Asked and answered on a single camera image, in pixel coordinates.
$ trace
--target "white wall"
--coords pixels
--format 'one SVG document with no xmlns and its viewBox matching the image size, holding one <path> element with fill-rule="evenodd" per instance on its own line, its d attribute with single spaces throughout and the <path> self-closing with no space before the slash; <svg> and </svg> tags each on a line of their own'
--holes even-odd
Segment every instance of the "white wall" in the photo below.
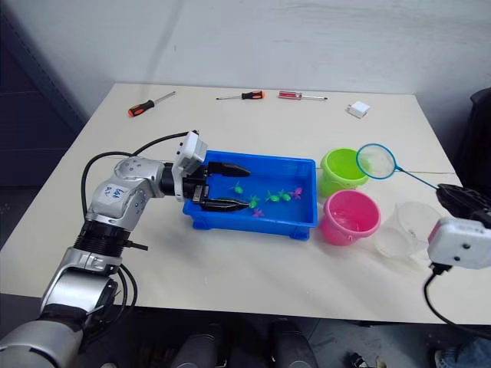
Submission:
<svg viewBox="0 0 491 368">
<path fill-rule="evenodd" d="M 87 117 L 114 81 L 410 93 L 453 154 L 491 85 L 489 0 L 3 2 Z"/>
</svg>

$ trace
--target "black cable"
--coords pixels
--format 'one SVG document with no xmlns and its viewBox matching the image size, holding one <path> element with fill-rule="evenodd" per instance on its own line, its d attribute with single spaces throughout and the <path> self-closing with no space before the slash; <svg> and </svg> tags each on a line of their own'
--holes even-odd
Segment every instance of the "black cable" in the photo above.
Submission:
<svg viewBox="0 0 491 368">
<path fill-rule="evenodd" d="M 137 286 L 137 281 L 135 280 L 135 278 L 131 274 L 130 270 L 128 270 L 128 268 L 124 264 L 122 264 L 120 267 L 123 269 L 124 272 L 126 272 L 126 275 L 130 279 L 131 286 L 133 288 L 133 299 L 131 300 L 131 304 L 130 304 L 130 307 L 128 308 L 128 311 L 126 312 L 126 314 L 123 317 L 123 318 L 126 318 L 133 311 L 133 309 L 135 308 L 135 304 L 137 303 L 138 286 Z"/>
<path fill-rule="evenodd" d="M 486 340 L 491 340 L 491 334 L 488 334 L 488 333 L 485 333 L 485 332 L 481 332 L 481 331 L 478 331 L 478 330 L 474 330 L 473 328 L 468 328 L 468 327 L 464 327 L 464 326 L 460 326 L 459 324 L 456 324 L 455 322 L 452 322 L 451 320 L 449 320 L 448 318 L 445 318 L 444 316 L 442 316 L 435 308 L 434 306 L 431 304 L 430 302 L 430 299 L 428 297 L 428 287 L 430 286 L 431 282 L 433 281 L 433 279 L 437 276 L 437 273 L 433 273 L 427 280 L 427 282 L 424 284 L 424 288 L 423 288 L 423 292 L 424 292 L 424 300 L 427 302 L 428 304 L 428 307 L 431 309 L 431 311 L 438 317 L 440 318 L 443 322 L 445 322 L 446 324 L 449 324 L 450 326 L 452 327 L 455 327 L 457 330 L 461 330 L 463 332 L 466 332 L 468 334 L 471 334 L 473 336 L 476 336 L 476 337 L 481 337 L 483 339 L 486 339 Z"/>
<path fill-rule="evenodd" d="M 87 181 L 87 174 L 89 173 L 89 169 L 91 168 L 92 164 L 95 163 L 98 159 L 101 159 L 106 156 L 116 156 L 116 155 L 129 156 L 129 157 L 132 156 L 132 154 L 128 152 L 121 152 L 121 151 L 105 152 L 92 157 L 92 159 L 87 163 L 87 165 L 85 165 L 84 172 L 82 173 L 82 182 L 81 182 L 82 212 L 84 213 L 84 219 L 85 219 L 85 215 L 87 214 L 87 196 L 85 195 L 85 183 Z"/>
<path fill-rule="evenodd" d="M 121 267 L 117 270 L 117 275 L 121 279 L 121 285 L 123 288 L 123 300 L 121 301 L 121 307 L 120 307 L 119 311 L 117 312 L 116 317 L 113 319 L 113 322 L 112 322 L 113 324 L 116 323 L 117 320 L 119 320 L 121 318 L 121 315 L 124 312 L 124 308 L 126 307 L 126 302 L 128 299 L 128 284 L 126 282 L 126 278 L 124 277 L 124 273 L 121 271 Z"/>
<path fill-rule="evenodd" d="M 117 315 L 113 320 L 106 322 L 106 324 L 100 327 L 98 331 L 89 333 L 87 335 L 87 337 L 85 338 L 85 342 L 83 343 L 82 350 L 85 350 L 95 340 L 99 340 L 102 336 L 108 334 L 118 323 L 118 321 L 121 319 L 121 316 L 123 315 L 124 308 L 126 307 L 126 302 L 128 298 L 128 284 L 126 282 L 126 278 L 124 277 L 124 273 L 121 271 L 121 269 L 117 270 L 117 275 L 121 279 L 121 287 L 123 288 L 123 300 L 121 301 L 121 306 L 119 308 L 119 311 L 117 312 Z"/>
<path fill-rule="evenodd" d="M 173 138 L 179 138 L 180 136 L 186 136 L 188 133 L 189 132 L 176 133 L 176 134 L 171 134 L 169 136 L 163 136 L 157 140 L 153 140 L 152 142 L 147 143 L 145 146 L 143 146 L 143 147 L 137 149 L 135 152 L 133 152 L 133 156 L 138 156 L 140 153 L 142 153 L 147 148 L 149 148 L 149 147 L 151 147 L 157 143 L 163 142 L 164 140 L 171 140 Z"/>
</svg>

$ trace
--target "dark floor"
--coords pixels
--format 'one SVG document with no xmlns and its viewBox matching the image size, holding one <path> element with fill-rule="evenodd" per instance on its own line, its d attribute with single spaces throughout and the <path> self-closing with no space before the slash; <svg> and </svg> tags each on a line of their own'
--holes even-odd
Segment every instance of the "dark floor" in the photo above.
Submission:
<svg viewBox="0 0 491 368">
<path fill-rule="evenodd" d="M 38 190 L 0 189 L 0 248 Z M 0 337 L 36 318 L 39 303 L 36 298 L 0 295 Z M 319 366 L 330 368 L 346 367 L 344 358 L 350 351 L 358 352 L 370 365 L 379 356 L 389 368 L 426 368 L 429 348 L 449 347 L 466 339 L 442 325 L 362 327 L 355 321 L 290 319 L 308 338 Z M 269 324 L 275 320 L 278 316 L 137 308 L 123 324 L 80 355 L 77 366 L 98 368 L 107 361 L 117 363 L 120 368 L 161 366 L 159 362 L 166 352 L 177 349 L 188 335 L 213 322 L 223 325 L 233 341 L 235 360 L 230 361 L 230 366 L 263 367 Z"/>
</svg>

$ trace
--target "shoe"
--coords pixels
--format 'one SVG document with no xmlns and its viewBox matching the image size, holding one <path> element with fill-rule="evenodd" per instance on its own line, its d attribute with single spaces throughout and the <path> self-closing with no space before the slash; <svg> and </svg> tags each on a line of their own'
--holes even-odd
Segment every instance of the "shoe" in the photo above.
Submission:
<svg viewBox="0 0 491 368">
<path fill-rule="evenodd" d="M 431 368 L 443 368 L 442 361 L 442 350 L 430 350 L 428 352 L 428 361 Z"/>
<path fill-rule="evenodd" d="M 363 358 L 356 354 L 356 353 L 352 353 L 349 357 L 349 360 L 350 360 L 350 364 L 351 364 L 351 367 L 352 368 L 365 368 L 365 367 L 368 367 L 368 364 L 367 362 L 365 362 L 363 360 Z"/>
</svg>

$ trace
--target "screwdriver shaft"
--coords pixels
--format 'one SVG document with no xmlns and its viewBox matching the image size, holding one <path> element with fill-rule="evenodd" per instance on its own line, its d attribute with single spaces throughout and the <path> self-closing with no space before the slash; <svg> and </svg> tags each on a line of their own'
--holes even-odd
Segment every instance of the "screwdriver shaft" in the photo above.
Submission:
<svg viewBox="0 0 491 368">
<path fill-rule="evenodd" d="M 242 98 L 241 96 L 217 97 L 217 100 L 230 100 L 232 98 Z"/>
<path fill-rule="evenodd" d="M 157 105 L 160 101 L 163 101 L 166 98 L 173 96 L 174 94 L 176 94 L 176 91 L 173 90 L 171 93 L 166 94 L 165 96 L 162 96 L 161 98 L 157 98 L 153 103 Z"/>
<path fill-rule="evenodd" d="M 304 94 L 302 94 L 302 99 L 303 98 L 309 98 L 311 100 L 327 100 L 328 99 L 327 97 L 305 96 Z"/>
</svg>

